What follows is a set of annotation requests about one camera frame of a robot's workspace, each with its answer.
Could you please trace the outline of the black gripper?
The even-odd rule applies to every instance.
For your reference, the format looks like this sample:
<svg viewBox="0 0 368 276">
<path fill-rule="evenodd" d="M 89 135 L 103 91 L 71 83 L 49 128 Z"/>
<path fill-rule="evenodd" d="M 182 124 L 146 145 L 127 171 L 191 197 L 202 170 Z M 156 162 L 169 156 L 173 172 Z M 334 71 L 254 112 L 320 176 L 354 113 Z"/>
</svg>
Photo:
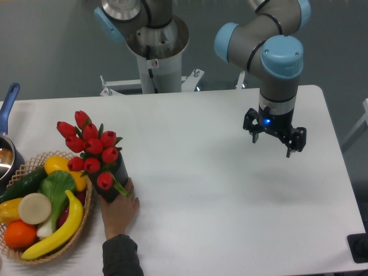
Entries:
<svg viewBox="0 0 368 276">
<path fill-rule="evenodd" d="M 256 143 L 259 134 L 264 132 L 286 141 L 287 153 L 289 158 L 292 152 L 301 152 L 306 145 L 306 128 L 293 128 L 294 109 L 283 114 L 272 114 L 269 106 L 258 111 L 250 108 L 244 115 L 243 129 L 249 131 L 252 136 L 252 142 Z"/>
</svg>

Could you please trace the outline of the dark sleeved forearm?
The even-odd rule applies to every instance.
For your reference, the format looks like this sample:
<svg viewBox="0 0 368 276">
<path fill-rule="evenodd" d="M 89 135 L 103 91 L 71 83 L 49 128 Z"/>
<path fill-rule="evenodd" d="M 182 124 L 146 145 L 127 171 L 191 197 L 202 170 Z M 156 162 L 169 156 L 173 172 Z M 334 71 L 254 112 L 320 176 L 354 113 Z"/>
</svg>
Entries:
<svg viewBox="0 0 368 276">
<path fill-rule="evenodd" d="M 137 244 L 128 235 L 117 235 L 105 241 L 103 250 L 104 275 L 144 275 L 137 254 Z"/>
</svg>

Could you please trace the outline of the person's bare hand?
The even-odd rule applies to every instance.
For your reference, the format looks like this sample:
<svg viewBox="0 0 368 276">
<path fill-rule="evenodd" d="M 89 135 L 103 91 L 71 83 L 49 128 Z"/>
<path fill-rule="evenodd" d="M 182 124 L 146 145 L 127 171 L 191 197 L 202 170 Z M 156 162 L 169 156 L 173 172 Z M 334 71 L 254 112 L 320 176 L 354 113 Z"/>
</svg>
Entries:
<svg viewBox="0 0 368 276">
<path fill-rule="evenodd" d="M 124 188 L 131 198 L 120 194 L 113 202 L 107 202 L 103 196 L 99 196 L 107 240 L 126 234 L 128 226 L 135 218 L 140 207 L 140 200 L 138 197 L 135 197 L 135 187 L 131 178 L 128 178 Z"/>
</svg>

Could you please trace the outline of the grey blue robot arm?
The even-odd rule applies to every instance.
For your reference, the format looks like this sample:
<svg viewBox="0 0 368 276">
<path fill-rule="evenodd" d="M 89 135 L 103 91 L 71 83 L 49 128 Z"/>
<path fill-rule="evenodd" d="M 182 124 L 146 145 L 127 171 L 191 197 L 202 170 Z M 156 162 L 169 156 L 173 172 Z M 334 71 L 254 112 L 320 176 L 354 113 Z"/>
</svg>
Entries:
<svg viewBox="0 0 368 276">
<path fill-rule="evenodd" d="M 257 141 L 264 132 L 288 152 L 300 152 L 306 129 L 292 118 L 304 49 L 294 33 L 311 16 L 308 1 L 251 1 L 256 16 L 247 25 L 223 25 L 214 40 L 216 54 L 261 82 L 259 107 L 244 116 L 243 128 Z M 189 30 L 173 14 L 171 1 L 101 1 L 94 17 L 114 41 L 126 42 L 137 58 L 146 94 L 182 91 L 182 53 Z"/>
</svg>

